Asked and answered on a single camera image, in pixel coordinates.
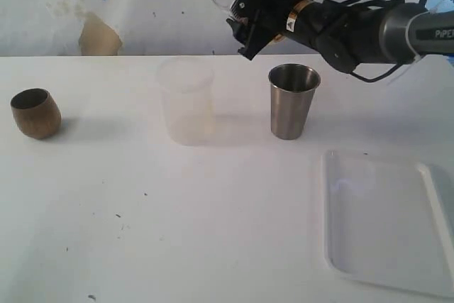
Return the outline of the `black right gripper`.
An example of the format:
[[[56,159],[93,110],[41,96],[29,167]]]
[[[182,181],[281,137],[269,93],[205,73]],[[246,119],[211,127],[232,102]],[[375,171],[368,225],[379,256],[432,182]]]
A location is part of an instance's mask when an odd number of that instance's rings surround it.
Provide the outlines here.
[[[238,53],[252,60],[277,35],[286,31],[287,18],[302,0],[261,0],[252,18],[237,21],[227,18],[233,37],[242,45]]]

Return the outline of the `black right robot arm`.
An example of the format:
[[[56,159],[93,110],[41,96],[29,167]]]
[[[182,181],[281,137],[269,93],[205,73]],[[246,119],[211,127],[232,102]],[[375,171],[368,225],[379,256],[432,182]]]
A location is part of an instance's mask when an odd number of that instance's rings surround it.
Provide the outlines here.
[[[453,54],[453,13],[405,0],[235,0],[227,21],[249,60],[283,36],[349,75],[360,64],[397,70],[426,55]]]

